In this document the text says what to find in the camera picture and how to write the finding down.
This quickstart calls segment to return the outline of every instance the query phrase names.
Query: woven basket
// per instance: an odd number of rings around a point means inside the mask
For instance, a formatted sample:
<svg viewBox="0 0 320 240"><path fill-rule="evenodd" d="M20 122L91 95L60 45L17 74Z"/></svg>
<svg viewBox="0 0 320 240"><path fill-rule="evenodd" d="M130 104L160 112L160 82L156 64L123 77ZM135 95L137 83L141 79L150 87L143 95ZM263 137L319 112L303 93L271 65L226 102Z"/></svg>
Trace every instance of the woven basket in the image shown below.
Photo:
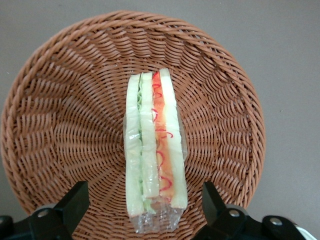
<svg viewBox="0 0 320 240"><path fill-rule="evenodd" d="M169 68L188 147L188 208L174 232L136 234L125 198L123 117L131 74ZM265 156L261 106L244 70L195 26L117 11L67 27L15 79L1 126L2 160L27 213L87 180L90 207L74 239L191 239L206 224L202 184L247 207Z"/></svg>

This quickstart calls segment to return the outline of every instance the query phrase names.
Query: metal bolt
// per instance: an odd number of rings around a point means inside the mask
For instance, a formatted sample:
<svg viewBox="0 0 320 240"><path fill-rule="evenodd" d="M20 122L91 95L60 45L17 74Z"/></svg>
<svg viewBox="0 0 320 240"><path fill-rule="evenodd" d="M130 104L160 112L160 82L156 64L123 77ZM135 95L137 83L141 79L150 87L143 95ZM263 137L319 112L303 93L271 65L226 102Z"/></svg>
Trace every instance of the metal bolt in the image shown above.
<svg viewBox="0 0 320 240"><path fill-rule="evenodd" d="M234 217L234 218L237 218L237 217L240 216L240 213L239 213L237 210L235 210L235 209L230 210L230 211L229 211L229 214L230 214L232 217Z"/></svg>
<svg viewBox="0 0 320 240"><path fill-rule="evenodd" d="M48 214L48 209L44 209L44 210L42 210L41 212L39 212L38 213L38 218L42 218L42 217L44 217L45 215L47 215Z"/></svg>
<svg viewBox="0 0 320 240"><path fill-rule="evenodd" d="M272 217L270 218L270 222L276 226L282 226L282 221L279 218Z"/></svg>

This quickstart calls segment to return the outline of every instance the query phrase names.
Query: gray surface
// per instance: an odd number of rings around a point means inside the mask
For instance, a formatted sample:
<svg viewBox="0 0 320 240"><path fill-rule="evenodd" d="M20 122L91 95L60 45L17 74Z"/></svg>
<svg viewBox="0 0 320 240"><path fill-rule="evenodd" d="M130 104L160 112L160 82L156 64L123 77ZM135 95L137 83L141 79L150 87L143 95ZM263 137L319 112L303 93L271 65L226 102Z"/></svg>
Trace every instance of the gray surface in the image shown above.
<svg viewBox="0 0 320 240"><path fill-rule="evenodd" d="M119 9L184 19L248 73L264 111L264 172L249 214L293 219L320 239L320 1L0 1L0 105L41 44L84 18ZM0 214L25 217L0 167Z"/></svg>

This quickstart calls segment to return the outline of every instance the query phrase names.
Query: tomato slice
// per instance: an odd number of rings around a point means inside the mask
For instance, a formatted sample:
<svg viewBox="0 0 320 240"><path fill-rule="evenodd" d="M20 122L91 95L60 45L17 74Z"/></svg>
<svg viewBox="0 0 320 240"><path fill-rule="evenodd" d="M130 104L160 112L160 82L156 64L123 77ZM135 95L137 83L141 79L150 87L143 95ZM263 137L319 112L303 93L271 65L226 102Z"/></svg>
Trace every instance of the tomato slice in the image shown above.
<svg viewBox="0 0 320 240"><path fill-rule="evenodd" d="M167 203L170 203L174 195L174 176L168 148L168 135L173 138L173 134L166 131L166 118L164 114L165 100L161 86L160 73L156 72L152 77L153 109L155 113L153 123L155 127L156 160L158 164L159 195Z"/></svg>

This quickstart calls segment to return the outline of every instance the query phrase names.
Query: white object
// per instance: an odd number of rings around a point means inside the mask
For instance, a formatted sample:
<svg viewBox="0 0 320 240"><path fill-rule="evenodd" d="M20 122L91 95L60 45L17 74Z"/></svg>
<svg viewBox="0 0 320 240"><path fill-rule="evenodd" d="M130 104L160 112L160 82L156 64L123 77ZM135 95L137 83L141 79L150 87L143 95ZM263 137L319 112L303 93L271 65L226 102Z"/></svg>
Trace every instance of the white object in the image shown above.
<svg viewBox="0 0 320 240"><path fill-rule="evenodd" d="M160 70L160 81L164 99L165 128L167 132L172 133L174 136L167 138L174 187L174 195L170 204L172 208L186 209L188 205L188 193L182 151L182 139L177 112L177 101L170 73L167 68Z"/></svg>
<svg viewBox="0 0 320 240"><path fill-rule="evenodd" d="M156 156L156 131L153 123L152 72L142 73L140 122L142 133L142 187L144 198L159 196L159 176Z"/></svg>
<svg viewBox="0 0 320 240"><path fill-rule="evenodd" d="M129 79L125 108L125 197L126 207L130 217L139 216L145 211L140 188L142 143L139 134L140 120L137 104L139 79L140 74L132 75Z"/></svg>

